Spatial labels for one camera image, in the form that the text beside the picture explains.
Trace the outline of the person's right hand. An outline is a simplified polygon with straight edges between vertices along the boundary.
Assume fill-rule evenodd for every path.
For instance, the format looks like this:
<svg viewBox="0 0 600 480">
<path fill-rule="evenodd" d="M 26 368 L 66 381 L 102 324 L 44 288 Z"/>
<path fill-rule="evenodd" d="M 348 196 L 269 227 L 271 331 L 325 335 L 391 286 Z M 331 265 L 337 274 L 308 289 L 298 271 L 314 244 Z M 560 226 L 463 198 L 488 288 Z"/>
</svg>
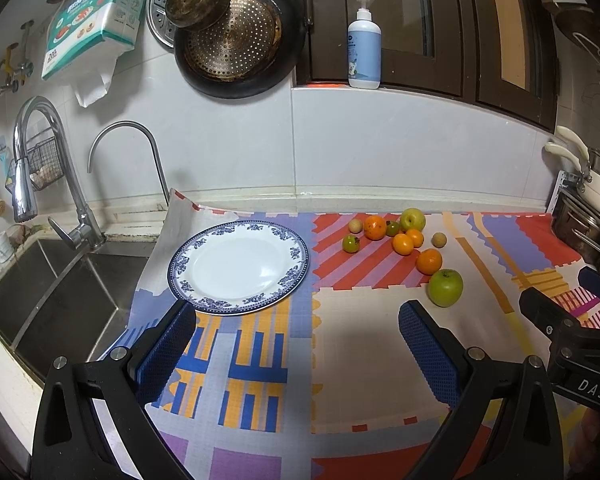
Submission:
<svg viewBox="0 0 600 480">
<path fill-rule="evenodd" d="M 569 453 L 569 467 L 582 472 L 596 454 L 596 439 L 600 435 L 600 414 L 588 408 L 581 420 L 580 429 Z"/>
</svg>

